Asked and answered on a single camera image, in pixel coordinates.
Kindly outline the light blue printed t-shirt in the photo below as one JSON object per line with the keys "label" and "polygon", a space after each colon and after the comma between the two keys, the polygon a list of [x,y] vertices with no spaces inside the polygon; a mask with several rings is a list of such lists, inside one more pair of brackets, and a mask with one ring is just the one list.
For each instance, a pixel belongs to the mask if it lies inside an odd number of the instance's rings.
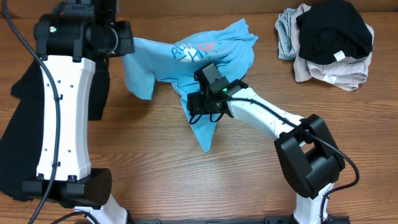
{"label": "light blue printed t-shirt", "polygon": [[200,85],[193,74],[213,62],[229,81],[242,79],[254,62],[253,46],[258,37],[244,19],[223,30],[193,34],[175,44],[134,38],[135,51],[123,56],[127,89],[142,100],[151,100],[155,82],[170,83],[180,95],[184,113],[187,95]]}

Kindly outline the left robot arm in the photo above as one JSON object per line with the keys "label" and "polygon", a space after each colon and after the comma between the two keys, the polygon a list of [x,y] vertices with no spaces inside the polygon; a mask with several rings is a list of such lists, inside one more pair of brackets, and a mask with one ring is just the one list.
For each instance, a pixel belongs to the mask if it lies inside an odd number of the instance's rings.
{"label": "left robot arm", "polygon": [[111,195],[112,175],[91,166],[88,103],[96,61],[134,50],[127,21],[117,21],[117,1],[68,1],[34,27],[35,58],[44,83],[44,128],[36,174],[22,184],[29,198],[51,201],[92,223],[131,223]]}

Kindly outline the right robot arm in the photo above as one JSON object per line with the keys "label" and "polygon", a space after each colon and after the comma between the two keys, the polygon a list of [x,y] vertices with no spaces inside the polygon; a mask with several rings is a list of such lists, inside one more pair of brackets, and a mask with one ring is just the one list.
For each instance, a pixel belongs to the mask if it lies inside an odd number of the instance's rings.
{"label": "right robot arm", "polygon": [[227,114],[258,129],[274,142],[283,175],[296,192],[292,223],[333,223],[327,192],[345,168],[343,157],[324,120],[288,113],[260,97],[240,80],[212,84],[187,96],[187,109],[204,114]]}

